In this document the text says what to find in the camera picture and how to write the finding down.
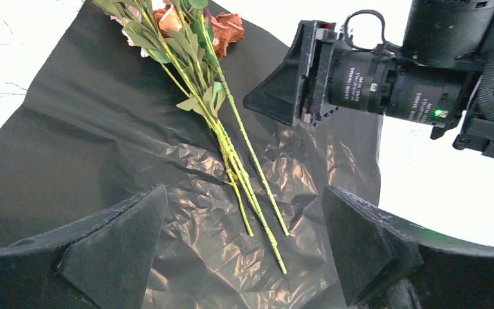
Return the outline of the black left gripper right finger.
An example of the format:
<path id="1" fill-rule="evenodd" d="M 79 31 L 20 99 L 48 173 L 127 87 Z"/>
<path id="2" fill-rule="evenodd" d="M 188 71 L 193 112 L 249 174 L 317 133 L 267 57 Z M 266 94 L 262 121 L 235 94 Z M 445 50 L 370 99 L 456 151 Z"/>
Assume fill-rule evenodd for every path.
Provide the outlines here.
<path id="1" fill-rule="evenodd" d="M 325 226 L 356 308 L 494 308 L 494 247 L 422 227 L 327 186 Z"/>

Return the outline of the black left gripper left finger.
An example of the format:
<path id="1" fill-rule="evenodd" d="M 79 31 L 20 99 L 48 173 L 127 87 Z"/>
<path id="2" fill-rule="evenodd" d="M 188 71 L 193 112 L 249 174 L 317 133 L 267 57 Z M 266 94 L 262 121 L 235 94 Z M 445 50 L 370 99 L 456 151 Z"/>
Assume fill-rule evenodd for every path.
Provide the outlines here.
<path id="1" fill-rule="evenodd" d="M 159 184 L 0 248 L 0 308 L 140 308 L 160 238 Z"/>

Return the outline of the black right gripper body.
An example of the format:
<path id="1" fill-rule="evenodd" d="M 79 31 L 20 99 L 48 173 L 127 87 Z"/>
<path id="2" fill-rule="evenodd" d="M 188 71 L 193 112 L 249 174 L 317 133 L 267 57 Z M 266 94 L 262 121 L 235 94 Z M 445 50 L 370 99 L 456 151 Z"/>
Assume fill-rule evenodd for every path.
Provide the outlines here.
<path id="1" fill-rule="evenodd" d="M 433 127 L 459 123 L 477 84 L 467 71 L 418 66 L 385 51 L 334 44 L 330 104 Z"/>

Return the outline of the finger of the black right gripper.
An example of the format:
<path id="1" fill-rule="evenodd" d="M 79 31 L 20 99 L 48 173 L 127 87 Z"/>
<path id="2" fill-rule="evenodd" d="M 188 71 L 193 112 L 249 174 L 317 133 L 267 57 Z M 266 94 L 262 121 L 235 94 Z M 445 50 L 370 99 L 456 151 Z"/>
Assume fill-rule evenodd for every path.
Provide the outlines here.
<path id="1" fill-rule="evenodd" d="M 328 99 L 335 23 L 300 21 L 281 64 L 243 99 L 246 109 L 287 126 L 312 125 L 333 115 Z"/>

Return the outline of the peach flower bouquet black wrap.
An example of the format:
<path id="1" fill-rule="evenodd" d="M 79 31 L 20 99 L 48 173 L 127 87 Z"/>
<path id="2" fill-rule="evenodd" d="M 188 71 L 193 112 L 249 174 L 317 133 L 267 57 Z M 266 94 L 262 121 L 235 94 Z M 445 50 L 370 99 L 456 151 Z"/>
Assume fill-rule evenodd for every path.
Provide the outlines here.
<path id="1" fill-rule="evenodd" d="M 214 132 L 224 160 L 225 183 L 236 195 L 247 234 L 252 236 L 253 231 L 244 200 L 260 221 L 281 272 L 287 274 L 278 241 L 262 211 L 250 175 L 219 118 L 222 105 L 228 102 L 277 221 L 288 235 L 220 64 L 229 45 L 244 37 L 241 17 L 227 13 L 214 16 L 209 11 L 208 1 L 95 1 L 94 4 L 121 26 L 129 46 L 139 48 L 142 57 L 158 62 L 185 94 L 186 99 L 178 103 L 177 108 L 200 115 Z"/>

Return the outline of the black wrapping paper sheet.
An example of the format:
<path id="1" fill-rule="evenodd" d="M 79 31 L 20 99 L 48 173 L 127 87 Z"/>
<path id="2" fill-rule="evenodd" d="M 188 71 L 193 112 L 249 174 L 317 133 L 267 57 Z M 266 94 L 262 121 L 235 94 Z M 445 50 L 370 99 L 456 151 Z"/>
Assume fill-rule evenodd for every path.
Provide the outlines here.
<path id="1" fill-rule="evenodd" d="M 335 185 L 378 202 L 378 138 L 363 147 L 336 126 L 240 110 L 290 230 L 255 183 L 283 274 L 256 220 L 254 237 L 245 233 L 215 136 L 175 106 L 182 99 L 117 23 L 82 2 L 0 128 L 0 248 L 162 184 L 167 210 L 140 308 L 345 308 L 321 196 Z"/>

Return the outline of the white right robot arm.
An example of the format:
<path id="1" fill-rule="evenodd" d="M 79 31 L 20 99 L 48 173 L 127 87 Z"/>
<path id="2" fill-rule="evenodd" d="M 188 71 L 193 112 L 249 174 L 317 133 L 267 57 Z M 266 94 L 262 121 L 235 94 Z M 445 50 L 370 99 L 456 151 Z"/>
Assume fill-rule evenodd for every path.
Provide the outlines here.
<path id="1" fill-rule="evenodd" d="M 494 159 L 494 1 L 413 1 L 401 45 L 355 45 L 342 26 L 302 20 L 284 60 L 243 100 L 287 126 L 340 108 L 432 127 Z"/>

